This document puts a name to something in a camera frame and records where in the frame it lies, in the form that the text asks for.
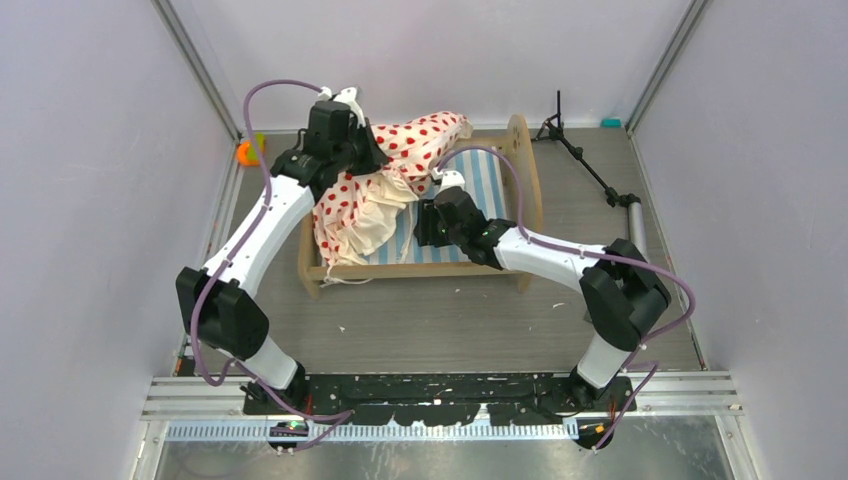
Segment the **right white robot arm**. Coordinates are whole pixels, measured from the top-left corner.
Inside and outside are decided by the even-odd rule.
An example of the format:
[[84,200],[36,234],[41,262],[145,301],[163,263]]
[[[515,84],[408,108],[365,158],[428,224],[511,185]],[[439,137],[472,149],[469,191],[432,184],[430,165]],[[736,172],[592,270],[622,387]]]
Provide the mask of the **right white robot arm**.
[[474,264],[528,273],[581,293],[595,330],[569,375],[572,401],[596,410],[611,395],[610,383],[670,304],[668,289],[630,241],[580,245],[530,231],[513,221],[488,218],[465,191],[463,176],[435,170],[437,187],[426,201],[422,239],[458,247]]

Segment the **wooden pet bed frame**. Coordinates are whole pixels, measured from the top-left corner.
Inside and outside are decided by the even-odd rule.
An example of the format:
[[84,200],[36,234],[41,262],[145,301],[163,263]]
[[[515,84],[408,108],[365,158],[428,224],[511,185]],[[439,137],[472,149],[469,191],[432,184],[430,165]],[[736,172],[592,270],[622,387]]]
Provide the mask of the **wooden pet bed frame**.
[[[534,231],[543,227],[543,205],[531,136],[525,118],[511,116],[504,134],[459,139],[460,154],[450,162],[459,171],[476,205],[489,218],[522,218]],[[301,222],[298,273],[307,291],[319,298],[326,266],[313,235],[312,212]],[[465,262],[339,266],[333,275],[340,283],[368,279],[493,275],[495,269]]]

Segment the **blue striped mattress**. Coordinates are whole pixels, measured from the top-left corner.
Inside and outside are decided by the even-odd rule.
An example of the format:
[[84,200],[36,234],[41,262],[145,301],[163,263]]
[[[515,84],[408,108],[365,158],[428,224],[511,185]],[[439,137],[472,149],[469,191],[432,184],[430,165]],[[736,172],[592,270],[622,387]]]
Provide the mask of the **blue striped mattress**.
[[439,186],[405,162],[340,179],[313,209],[313,235],[325,266],[465,262],[433,206]]

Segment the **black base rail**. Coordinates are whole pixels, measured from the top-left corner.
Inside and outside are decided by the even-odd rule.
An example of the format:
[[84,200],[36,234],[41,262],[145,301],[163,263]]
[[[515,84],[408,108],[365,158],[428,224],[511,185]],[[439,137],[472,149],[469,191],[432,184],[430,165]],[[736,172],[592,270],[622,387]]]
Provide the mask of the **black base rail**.
[[179,441],[322,442],[571,440],[585,447],[639,418],[743,414],[724,372],[630,372],[579,403],[562,373],[314,375],[297,413],[246,377],[153,381],[142,410]]

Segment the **strawberry print ruffled blanket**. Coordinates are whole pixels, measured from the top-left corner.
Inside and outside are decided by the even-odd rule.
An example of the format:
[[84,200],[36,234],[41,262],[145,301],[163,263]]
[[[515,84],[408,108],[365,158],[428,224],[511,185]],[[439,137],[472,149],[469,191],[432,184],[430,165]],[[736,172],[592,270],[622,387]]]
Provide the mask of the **strawberry print ruffled blanket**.
[[464,115],[442,111],[404,124],[371,128],[388,163],[375,173],[342,172],[312,210],[313,233],[326,264],[324,284],[339,266],[364,265],[397,230],[397,219],[431,187],[431,171],[457,140],[473,133]]

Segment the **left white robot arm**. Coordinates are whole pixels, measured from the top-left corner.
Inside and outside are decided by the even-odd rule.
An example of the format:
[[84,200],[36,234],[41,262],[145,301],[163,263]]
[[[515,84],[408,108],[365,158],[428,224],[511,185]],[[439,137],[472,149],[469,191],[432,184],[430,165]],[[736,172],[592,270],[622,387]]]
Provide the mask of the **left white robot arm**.
[[254,376],[258,394],[280,412],[298,412],[307,398],[303,365],[271,338],[270,321],[254,300],[279,249],[324,193],[345,175],[375,173],[388,163],[359,105],[359,90],[317,91],[296,145],[263,167],[263,193],[236,232],[200,269],[183,268],[176,291],[196,369],[206,345]]

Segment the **teal small block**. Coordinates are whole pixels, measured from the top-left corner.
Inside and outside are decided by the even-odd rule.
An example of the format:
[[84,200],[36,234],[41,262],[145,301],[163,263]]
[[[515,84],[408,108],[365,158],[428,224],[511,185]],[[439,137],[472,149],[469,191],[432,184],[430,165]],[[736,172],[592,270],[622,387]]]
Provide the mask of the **teal small block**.
[[620,128],[623,127],[623,122],[619,118],[608,117],[608,118],[603,118],[600,121],[599,126],[601,128],[620,129]]

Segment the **orange green toy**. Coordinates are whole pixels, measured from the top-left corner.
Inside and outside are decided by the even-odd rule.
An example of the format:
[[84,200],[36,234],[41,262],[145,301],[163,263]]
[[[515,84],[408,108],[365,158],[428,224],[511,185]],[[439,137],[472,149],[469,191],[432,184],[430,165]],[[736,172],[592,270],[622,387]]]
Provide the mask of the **orange green toy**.
[[259,164],[257,153],[249,139],[242,141],[236,149],[236,161],[243,167],[253,167]]

